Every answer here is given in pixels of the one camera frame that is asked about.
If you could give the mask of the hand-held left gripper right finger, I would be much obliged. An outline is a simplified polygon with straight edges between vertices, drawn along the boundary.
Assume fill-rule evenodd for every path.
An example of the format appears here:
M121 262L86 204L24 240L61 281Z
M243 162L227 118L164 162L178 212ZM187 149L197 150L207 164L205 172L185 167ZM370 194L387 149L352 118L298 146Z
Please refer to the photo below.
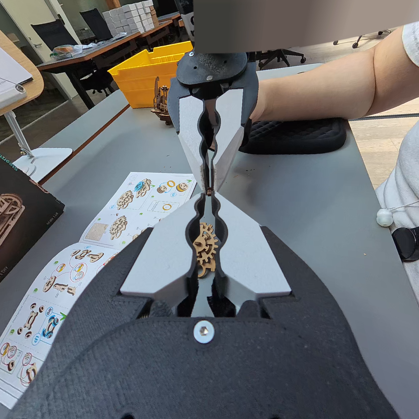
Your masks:
M263 228L218 192L212 194L219 241L209 306L214 317L234 317L246 301L282 297L291 288Z

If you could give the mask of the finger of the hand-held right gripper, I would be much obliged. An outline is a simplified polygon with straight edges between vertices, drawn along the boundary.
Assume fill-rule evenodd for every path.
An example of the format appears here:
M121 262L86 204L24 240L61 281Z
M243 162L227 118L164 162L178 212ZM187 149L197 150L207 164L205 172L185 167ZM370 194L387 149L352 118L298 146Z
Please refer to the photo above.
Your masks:
M207 152L202 151L204 135L199 127L204 111L205 103L201 99L180 98L179 100L179 140L195 180L201 189L208 189Z
M223 185L243 140L242 103L243 89L228 90L218 97L215 103L220 124L215 135L217 149L212 159L214 191L219 191Z

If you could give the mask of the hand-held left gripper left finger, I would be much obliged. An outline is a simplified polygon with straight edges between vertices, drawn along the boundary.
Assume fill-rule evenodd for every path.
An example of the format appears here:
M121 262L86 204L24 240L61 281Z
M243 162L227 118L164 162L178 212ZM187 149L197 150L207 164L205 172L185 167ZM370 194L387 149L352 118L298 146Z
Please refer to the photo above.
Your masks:
M198 292L194 241L200 235L205 194L185 204L157 223L145 242L120 291L149 297L177 307L180 317L190 317Z

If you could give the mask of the wooden gear assembly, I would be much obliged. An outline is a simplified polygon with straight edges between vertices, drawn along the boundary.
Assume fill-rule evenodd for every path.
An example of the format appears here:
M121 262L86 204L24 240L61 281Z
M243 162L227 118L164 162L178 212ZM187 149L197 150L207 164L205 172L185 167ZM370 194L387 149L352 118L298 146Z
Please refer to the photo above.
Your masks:
M198 264L198 278L206 275L206 271L214 272L216 269L215 254L218 239L213 234L211 224L200 223L200 233L193 245L196 250L196 260Z

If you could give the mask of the assembled wooden model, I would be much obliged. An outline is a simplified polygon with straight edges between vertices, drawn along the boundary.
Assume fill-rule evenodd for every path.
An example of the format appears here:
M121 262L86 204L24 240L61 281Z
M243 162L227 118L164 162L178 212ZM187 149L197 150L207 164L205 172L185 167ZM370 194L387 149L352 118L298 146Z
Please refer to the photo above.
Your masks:
M166 125L172 125L172 120L170 117L170 114L168 112L168 106L167 106L167 96L169 87L166 85L163 85L162 87L158 86L159 82L159 76L155 79L155 88L154 88L154 100L153 100L153 106L154 108L151 109L151 112L156 114L161 121L164 121Z

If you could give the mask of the black model kit box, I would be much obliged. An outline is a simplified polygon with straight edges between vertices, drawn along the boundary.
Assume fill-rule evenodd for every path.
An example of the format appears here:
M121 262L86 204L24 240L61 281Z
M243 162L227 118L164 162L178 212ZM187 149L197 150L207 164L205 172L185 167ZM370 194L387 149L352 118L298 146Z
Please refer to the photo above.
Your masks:
M0 156L0 280L42 237L65 205Z

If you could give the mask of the black quilted cushion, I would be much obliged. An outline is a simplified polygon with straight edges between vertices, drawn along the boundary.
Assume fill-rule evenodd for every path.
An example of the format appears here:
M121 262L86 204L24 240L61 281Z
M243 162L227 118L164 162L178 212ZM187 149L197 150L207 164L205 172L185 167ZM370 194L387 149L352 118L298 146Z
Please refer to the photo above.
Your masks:
M323 154L346 141L345 121L326 118L294 122L260 121L252 125L239 151L255 155Z

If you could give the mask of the yellow plastic bin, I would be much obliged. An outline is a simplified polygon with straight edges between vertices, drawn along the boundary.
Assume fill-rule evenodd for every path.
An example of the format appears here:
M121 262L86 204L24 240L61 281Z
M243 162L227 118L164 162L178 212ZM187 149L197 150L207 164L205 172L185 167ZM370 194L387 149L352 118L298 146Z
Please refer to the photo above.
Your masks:
M155 78L159 77L159 86L170 87L178 61L192 49L191 42L185 41L155 47L153 52L143 50L108 72L132 108L152 108Z

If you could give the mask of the illustrated instruction booklet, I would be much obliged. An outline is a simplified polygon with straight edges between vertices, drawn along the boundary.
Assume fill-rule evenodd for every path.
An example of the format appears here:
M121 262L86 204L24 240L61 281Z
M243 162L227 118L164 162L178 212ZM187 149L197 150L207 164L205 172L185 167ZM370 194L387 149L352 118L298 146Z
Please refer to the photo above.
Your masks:
M192 174L131 172L76 244L45 265L1 335L0 399L12 408L42 366L72 306L142 231L190 199Z

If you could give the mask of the stack of white boxes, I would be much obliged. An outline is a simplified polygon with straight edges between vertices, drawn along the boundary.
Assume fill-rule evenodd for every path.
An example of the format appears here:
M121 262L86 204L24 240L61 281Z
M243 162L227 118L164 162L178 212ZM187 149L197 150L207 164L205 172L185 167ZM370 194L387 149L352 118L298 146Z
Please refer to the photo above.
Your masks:
M152 0L140 1L102 13L112 36L143 34L159 27L159 21Z

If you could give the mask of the white stand with wooden board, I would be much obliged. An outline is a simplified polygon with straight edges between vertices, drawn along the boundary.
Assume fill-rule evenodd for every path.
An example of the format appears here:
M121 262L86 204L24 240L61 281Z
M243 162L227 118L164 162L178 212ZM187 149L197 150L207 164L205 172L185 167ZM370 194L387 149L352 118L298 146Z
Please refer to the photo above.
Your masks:
M21 157L15 162L14 166L26 173L33 181L42 181L50 172L52 172L58 165L60 165L66 158L68 158L72 149L70 148L37 148L30 149L27 140L17 122L16 116L13 112L14 109L32 101L40 96L44 90L43 78L37 67L31 60L22 53L22 51L13 44L13 42L2 32L0 33L0 46L5 52L8 53L15 61L24 67L31 75L32 81L27 81L23 84L27 96L12 103L11 105L1 108L0 114L4 115L10 128L12 129L20 151Z

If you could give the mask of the black round watch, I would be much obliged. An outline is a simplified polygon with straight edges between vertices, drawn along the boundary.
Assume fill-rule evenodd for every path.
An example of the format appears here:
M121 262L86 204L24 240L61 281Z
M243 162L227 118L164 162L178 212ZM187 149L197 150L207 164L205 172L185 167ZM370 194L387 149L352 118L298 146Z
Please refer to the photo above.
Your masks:
M401 261L410 262L419 259L419 227L397 228L392 238Z

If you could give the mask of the person's light grey garment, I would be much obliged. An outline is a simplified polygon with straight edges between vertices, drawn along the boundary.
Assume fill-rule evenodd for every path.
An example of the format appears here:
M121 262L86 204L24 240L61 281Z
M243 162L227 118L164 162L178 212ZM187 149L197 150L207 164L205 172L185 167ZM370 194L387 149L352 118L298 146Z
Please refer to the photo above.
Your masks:
M395 168L375 190L382 208L393 208L413 203L419 196L419 131L415 125L404 137ZM393 213L392 233L397 228L419 226L418 203Z

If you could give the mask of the white paper sheet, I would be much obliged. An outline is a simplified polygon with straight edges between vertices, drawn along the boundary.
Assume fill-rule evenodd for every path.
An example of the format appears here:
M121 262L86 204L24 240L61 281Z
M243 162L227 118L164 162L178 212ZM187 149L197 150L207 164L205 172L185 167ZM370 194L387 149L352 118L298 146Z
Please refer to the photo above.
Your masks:
M27 93L23 84L32 79L24 67L0 49L0 108L25 98Z

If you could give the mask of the person's white shirt sleeve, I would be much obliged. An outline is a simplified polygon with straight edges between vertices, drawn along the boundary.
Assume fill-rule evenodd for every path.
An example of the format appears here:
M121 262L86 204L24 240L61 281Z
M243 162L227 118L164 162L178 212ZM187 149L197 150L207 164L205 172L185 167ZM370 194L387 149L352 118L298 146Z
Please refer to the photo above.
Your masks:
M406 55L419 67L419 22L405 24L402 30L402 43Z

